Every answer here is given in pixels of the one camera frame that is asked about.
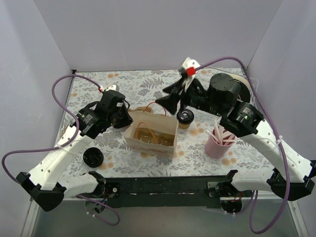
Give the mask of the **black plastic cup lid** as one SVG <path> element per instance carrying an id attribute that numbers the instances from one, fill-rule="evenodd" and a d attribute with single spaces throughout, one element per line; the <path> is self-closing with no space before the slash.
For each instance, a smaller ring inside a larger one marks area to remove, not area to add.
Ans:
<path id="1" fill-rule="evenodd" d="M 184 109 L 179 111 L 176 117 L 181 124 L 191 124 L 194 120 L 194 113 L 191 110 Z"/>

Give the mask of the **single brown paper cup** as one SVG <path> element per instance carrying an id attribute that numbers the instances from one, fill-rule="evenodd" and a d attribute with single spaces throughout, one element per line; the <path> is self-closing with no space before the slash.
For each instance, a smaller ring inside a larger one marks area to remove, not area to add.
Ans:
<path id="1" fill-rule="evenodd" d="M 179 128 L 186 130 L 190 127 L 191 123 L 190 122 L 181 122 L 179 121 Z"/>

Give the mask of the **printed kraft paper bag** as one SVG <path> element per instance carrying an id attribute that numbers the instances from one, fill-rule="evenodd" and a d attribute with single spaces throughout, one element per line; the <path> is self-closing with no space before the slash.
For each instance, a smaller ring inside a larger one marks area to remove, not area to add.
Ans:
<path id="1" fill-rule="evenodd" d="M 129 112 L 133 123 L 126 129 L 123 137 L 127 144 L 142 153 L 172 158 L 177 147 L 177 136 L 179 122 L 175 117 L 168 116 L 166 112 L 162 114 L 151 114 L 143 111 Z M 150 132 L 152 135 L 165 133 L 175 136 L 174 144 L 171 147 L 155 145 L 137 140 L 135 132 Z"/>

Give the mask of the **single brown pulp cup carrier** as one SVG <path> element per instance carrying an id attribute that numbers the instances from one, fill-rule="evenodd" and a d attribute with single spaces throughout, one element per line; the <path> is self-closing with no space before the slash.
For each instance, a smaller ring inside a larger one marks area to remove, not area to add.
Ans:
<path id="1" fill-rule="evenodd" d="M 171 147 L 174 144 L 175 136 L 171 134 L 165 134 L 165 133 L 152 135 L 150 132 L 138 131 L 138 133 L 135 132 L 133 138 L 145 143 Z"/>

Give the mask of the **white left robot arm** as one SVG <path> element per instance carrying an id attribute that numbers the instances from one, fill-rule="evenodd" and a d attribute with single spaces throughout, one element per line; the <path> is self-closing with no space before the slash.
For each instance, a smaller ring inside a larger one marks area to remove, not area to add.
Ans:
<path id="1" fill-rule="evenodd" d="M 61 175 L 77 154 L 107 128 L 122 128 L 132 123 L 125 96 L 116 85 L 102 93 L 100 101 L 85 106 L 77 113 L 79 124 L 69 125 L 53 151 L 29 172 L 20 172 L 16 179 L 32 199 L 44 210 L 56 208 L 64 198 L 79 194 L 101 197 L 105 178 L 90 171 L 73 178 Z"/>

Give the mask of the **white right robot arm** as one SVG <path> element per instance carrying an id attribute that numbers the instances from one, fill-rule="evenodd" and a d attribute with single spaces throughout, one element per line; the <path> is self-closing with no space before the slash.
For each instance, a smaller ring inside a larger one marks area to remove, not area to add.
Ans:
<path id="1" fill-rule="evenodd" d="M 168 95 L 156 100 L 173 115 L 187 106 L 221 117 L 220 125 L 250 144 L 273 166 L 267 172 L 230 171 L 222 182 L 209 188 L 214 197 L 235 196 L 248 190 L 273 192 L 294 201 L 310 195 L 315 183 L 316 162 L 294 151 L 274 132 L 264 116 L 250 103 L 238 99 L 241 83 L 228 74 L 211 77 L 208 89 L 198 79 L 187 85 L 186 74 L 163 89 Z"/>

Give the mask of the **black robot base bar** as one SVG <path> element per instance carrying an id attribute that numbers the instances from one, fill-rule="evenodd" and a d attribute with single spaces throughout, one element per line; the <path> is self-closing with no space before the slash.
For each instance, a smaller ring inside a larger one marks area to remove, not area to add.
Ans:
<path id="1" fill-rule="evenodd" d="M 105 186 L 97 191 L 97 197 L 105 198 L 113 208 L 220 208 L 221 198 L 234 198 L 239 194 L 228 180 L 223 175 L 106 178 Z"/>

